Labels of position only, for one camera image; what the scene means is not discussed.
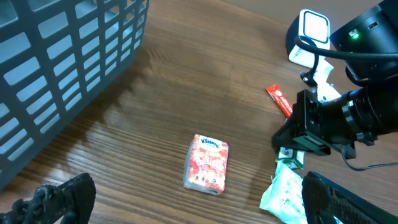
wooden table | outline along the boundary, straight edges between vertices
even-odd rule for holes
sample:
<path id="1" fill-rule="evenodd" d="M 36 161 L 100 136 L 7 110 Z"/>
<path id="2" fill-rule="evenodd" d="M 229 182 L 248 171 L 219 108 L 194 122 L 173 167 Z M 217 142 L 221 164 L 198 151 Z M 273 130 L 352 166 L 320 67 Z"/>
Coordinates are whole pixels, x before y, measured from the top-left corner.
<path id="1" fill-rule="evenodd" d="M 82 173 L 96 188 L 93 223 L 274 223 L 259 208 L 275 172 L 271 136 L 285 121 L 264 88 L 279 84 L 291 103 L 306 88 L 287 60 L 288 26 L 220 1 L 152 1 L 136 61 L 0 194 L 2 212 L 42 184 Z M 335 66 L 340 92 L 356 88 Z M 182 187 L 193 135 L 226 141 L 226 190 Z M 358 166 L 398 160 L 395 134 L 358 144 Z M 306 155 L 315 170 L 398 215 L 398 167 L 350 170 L 341 155 Z"/>

white packet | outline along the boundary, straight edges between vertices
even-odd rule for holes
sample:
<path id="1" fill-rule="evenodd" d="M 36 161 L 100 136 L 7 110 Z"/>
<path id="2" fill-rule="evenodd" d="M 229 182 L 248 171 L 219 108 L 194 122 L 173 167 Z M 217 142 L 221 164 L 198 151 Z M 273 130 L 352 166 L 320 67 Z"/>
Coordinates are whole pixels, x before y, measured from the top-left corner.
<path id="1" fill-rule="evenodd" d="M 261 197 L 260 208 L 288 224 L 307 224 L 302 198 L 303 179 L 279 161 L 271 186 Z"/>

kleenex logo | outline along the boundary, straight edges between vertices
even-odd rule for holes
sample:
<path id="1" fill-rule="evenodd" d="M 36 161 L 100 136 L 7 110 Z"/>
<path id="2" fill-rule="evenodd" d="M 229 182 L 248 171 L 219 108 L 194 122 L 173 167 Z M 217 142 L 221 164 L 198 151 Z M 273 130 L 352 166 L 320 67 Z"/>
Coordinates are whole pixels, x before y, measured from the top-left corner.
<path id="1" fill-rule="evenodd" d="M 216 146 L 218 149 L 220 148 L 220 145 L 218 145 L 217 143 L 215 143 L 215 142 L 213 142 L 213 141 L 209 141 L 208 139 L 202 139 L 201 142 L 202 142 L 203 144 L 204 144 L 204 143 L 212 144 L 212 145 Z"/>

storage crate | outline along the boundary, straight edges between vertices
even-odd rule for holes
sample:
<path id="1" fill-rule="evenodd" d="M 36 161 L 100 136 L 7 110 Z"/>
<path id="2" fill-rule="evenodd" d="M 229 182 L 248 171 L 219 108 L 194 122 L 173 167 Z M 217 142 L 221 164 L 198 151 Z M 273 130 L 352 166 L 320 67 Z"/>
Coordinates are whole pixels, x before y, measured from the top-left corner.
<path id="1" fill-rule="evenodd" d="M 0 0 L 0 190 L 134 60 L 149 0 Z"/>

red wrapper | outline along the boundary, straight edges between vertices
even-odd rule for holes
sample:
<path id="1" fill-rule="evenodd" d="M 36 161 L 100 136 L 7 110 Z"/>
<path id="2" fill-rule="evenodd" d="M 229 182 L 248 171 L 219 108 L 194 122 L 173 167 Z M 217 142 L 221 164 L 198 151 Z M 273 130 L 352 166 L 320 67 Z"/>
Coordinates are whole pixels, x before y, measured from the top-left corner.
<path id="1" fill-rule="evenodd" d="M 279 90 L 278 85 L 272 85 L 266 88 L 268 94 L 275 101 L 276 105 L 282 110 L 286 118 L 289 118 L 293 113 L 293 106 L 286 100 L 285 95 Z"/>

